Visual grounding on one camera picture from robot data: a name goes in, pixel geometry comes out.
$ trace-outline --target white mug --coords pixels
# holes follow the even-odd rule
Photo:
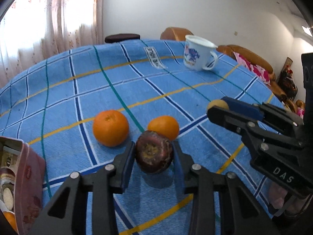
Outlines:
[[[212,70],[219,60],[214,52],[216,48],[215,44],[204,38],[186,35],[184,65],[197,71]],[[214,62],[210,61],[211,56],[213,56]]]

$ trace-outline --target pink plastic container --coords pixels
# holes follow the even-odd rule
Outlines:
[[[45,161],[22,140],[0,136],[0,144],[20,152],[16,163],[13,204],[18,233],[24,235],[42,209]]]

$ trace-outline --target yellow ball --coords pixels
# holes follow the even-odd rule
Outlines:
[[[209,103],[209,105],[207,106],[207,112],[208,112],[208,110],[211,109],[213,106],[217,106],[217,107],[220,107],[220,108],[229,110],[229,107],[228,107],[227,102],[225,102],[224,100],[221,100],[221,99],[216,99],[216,100],[211,101],[211,102]]]

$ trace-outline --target small orange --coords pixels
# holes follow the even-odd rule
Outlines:
[[[11,212],[3,212],[4,217],[7,219],[12,228],[18,232],[18,228],[16,226],[15,215]]]
[[[115,147],[126,140],[129,124],[127,118],[116,110],[100,112],[92,127],[95,138],[107,147]]]
[[[174,140],[179,134],[179,124],[171,116],[160,116],[152,119],[148,124],[149,131],[157,132],[169,140]]]

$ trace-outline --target pink cushion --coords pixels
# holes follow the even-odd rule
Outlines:
[[[240,65],[243,65],[244,67],[246,67],[249,71],[253,72],[254,74],[256,74],[259,79],[267,85],[271,85],[270,84],[270,77],[269,74],[267,72],[267,70],[265,70],[264,68],[262,68],[261,66],[258,66],[256,64],[252,64],[250,63],[244,56],[240,55],[239,53],[234,52],[234,55],[236,57],[237,62]]]
[[[299,108],[299,107],[298,107],[298,112],[297,112],[297,115],[303,119],[303,116],[304,116],[304,110],[303,110],[302,108]]]

